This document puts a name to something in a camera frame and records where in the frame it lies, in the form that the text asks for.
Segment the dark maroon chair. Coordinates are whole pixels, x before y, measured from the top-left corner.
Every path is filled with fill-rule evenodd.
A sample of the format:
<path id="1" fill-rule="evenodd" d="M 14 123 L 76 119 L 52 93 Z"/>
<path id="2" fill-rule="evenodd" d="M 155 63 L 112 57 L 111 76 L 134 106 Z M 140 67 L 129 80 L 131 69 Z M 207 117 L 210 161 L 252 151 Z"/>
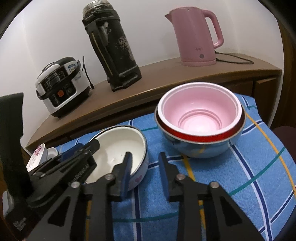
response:
<path id="1" fill-rule="evenodd" d="M 281 126 L 273 130 L 273 133 L 281 140 L 294 162 L 296 161 L 296 128 Z"/>

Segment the stainless steel bowl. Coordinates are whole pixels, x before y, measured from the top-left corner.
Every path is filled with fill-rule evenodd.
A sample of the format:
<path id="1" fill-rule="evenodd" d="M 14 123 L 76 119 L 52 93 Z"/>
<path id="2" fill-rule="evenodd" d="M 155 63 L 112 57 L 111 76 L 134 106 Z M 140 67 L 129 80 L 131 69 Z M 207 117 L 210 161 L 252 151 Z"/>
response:
<path id="1" fill-rule="evenodd" d="M 246 111 L 242 107 L 242 116 L 238 123 L 238 128 L 235 133 L 227 138 L 224 138 L 217 142 L 192 142 L 183 138 L 179 138 L 163 128 L 163 124 L 159 118 L 157 108 L 154 110 L 154 119 L 158 126 L 158 129 L 162 132 L 163 137 L 170 143 L 170 145 L 188 157 L 193 158 L 212 158 L 219 156 L 230 148 L 231 145 L 236 144 L 242 135 L 244 125 L 246 123 Z"/>

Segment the brown wooden sideboard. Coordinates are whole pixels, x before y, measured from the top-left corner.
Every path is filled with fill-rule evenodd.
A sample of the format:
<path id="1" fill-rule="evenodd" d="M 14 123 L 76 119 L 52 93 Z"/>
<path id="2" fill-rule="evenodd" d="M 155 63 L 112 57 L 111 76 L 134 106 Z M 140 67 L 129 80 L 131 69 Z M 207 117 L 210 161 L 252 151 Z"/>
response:
<path id="1" fill-rule="evenodd" d="M 116 92 L 103 81 L 95 85 L 88 99 L 63 118 L 49 116 L 33 134 L 26 149 L 33 152 L 42 143 L 55 147 L 88 132 L 151 113 L 168 90 L 195 81 L 232 87 L 234 92 L 252 97 L 259 92 L 267 93 L 267 110 L 273 109 L 280 68 L 251 56 L 247 56 L 253 62 L 251 64 L 230 63 L 230 57 L 218 57 L 226 61 L 188 67 L 182 65 L 179 58 L 173 58 L 142 66 L 141 80 Z"/>

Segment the white black rice cooker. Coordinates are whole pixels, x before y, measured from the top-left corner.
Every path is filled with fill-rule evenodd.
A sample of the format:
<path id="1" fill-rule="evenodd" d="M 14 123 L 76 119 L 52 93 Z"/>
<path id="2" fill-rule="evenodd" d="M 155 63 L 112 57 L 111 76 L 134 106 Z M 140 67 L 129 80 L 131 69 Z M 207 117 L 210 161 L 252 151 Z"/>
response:
<path id="1" fill-rule="evenodd" d="M 85 63 L 74 57 L 64 57 L 45 66 L 35 85 L 38 99 L 56 118 L 78 107 L 94 89 Z"/>

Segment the pink electric kettle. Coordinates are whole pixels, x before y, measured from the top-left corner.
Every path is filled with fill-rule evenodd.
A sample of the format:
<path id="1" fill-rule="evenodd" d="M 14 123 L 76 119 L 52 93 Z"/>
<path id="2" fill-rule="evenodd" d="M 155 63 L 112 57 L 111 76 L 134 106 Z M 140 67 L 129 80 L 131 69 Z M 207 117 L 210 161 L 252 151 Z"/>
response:
<path id="1" fill-rule="evenodd" d="M 215 49 L 223 45 L 224 38 L 213 12 L 195 6 L 184 6 L 171 10 L 165 17 L 174 27 L 182 65 L 209 66 L 216 63 Z M 206 18 L 214 26 L 217 36 L 215 43 Z"/>

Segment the black thermos flask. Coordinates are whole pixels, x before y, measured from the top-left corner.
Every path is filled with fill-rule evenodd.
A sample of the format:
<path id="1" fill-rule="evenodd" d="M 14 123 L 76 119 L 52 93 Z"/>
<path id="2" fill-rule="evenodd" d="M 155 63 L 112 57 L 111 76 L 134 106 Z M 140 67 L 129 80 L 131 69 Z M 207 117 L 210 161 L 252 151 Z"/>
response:
<path id="1" fill-rule="evenodd" d="M 142 78 L 120 17 L 109 1 L 86 5 L 82 23 L 112 91 L 128 88 Z"/>

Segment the white enamel bowl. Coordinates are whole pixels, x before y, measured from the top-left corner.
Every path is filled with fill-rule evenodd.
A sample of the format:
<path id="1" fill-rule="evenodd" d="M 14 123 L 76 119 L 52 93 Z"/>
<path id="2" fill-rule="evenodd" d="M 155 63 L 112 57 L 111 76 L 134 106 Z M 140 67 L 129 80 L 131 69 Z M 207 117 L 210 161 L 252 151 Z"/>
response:
<path id="1" fill-rule="evenodd" d="M 123 162 L 126 152 L 132 154 L 132 169 L 128 190 L 133 190 L 143 180 L 148 170 L 149 154 L 147 139 L 134 126 L 113 126 L 97 135 L 100 148 L 93 154 L 97 167 L 88 176 L 85 183 L 97 181 L 103 175 L 111 173 L 113 167 Z"/>

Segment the pink plastic bowl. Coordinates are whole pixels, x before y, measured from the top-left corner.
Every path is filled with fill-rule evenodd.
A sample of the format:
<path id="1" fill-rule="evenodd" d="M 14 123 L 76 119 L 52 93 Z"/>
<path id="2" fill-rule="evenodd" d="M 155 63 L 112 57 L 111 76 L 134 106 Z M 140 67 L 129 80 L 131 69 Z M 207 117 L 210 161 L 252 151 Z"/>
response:
<path id="1" fill-rule="evenodd" d="M 233 129 L 241 119 L 236 95 L 221 85 L 192 82 L 169 90 L 157 113 L 172 130 L 197 137 L 216 136 Z"/>

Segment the blue checked tablecloth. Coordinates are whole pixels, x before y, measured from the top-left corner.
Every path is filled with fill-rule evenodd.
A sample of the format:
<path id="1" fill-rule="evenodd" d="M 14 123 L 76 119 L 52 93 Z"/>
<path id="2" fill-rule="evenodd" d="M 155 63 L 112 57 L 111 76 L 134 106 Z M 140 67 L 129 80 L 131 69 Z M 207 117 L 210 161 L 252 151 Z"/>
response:
<path id="1" fill-rule="evenodd" d="M 158 155 L 197 182 L 216 181 L 235 200 L 265 240 L 274 240 L 295 208 L 295 162 L 287 145 L 268 128 L 250 96 L 238 95 L 247 118 L 241 137 L 223 154 L 193 159 L 164 138 L 153 114 L 129 120 L 141 130 L 149 153 L 147 173 L 123 202 L 112 204 L 115 240 L 176 240 L 177 202 L 164 196 Z"/>

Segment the pink floral rim plate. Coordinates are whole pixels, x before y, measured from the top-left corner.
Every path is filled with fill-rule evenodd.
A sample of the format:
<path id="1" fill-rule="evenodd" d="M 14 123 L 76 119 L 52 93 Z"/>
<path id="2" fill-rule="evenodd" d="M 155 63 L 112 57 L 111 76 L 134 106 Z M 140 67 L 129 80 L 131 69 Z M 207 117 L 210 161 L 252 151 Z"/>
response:
<path id="1" fill-rule="evenodd" d="M 29 162 L 26 165 L 27 171 L 30 172 L 41 163 L 47 160 L 48 150 L 45 147 L 45 144 L 40 144 L 36 150 L 33 152 L 32 156 L 29 159 Z"/>

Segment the red flower white plate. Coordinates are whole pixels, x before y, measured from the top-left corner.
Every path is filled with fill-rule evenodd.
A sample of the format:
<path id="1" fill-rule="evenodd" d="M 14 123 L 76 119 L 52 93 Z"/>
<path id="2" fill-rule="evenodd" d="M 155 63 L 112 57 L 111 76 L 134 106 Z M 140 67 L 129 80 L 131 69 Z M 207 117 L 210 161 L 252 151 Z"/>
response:
<path id="1" fill-rule="evenodd" d="M 56 148 L 51 147 L 47 149 L 47 160 L 53 159 L 59 155 L 59 152 Z"/>

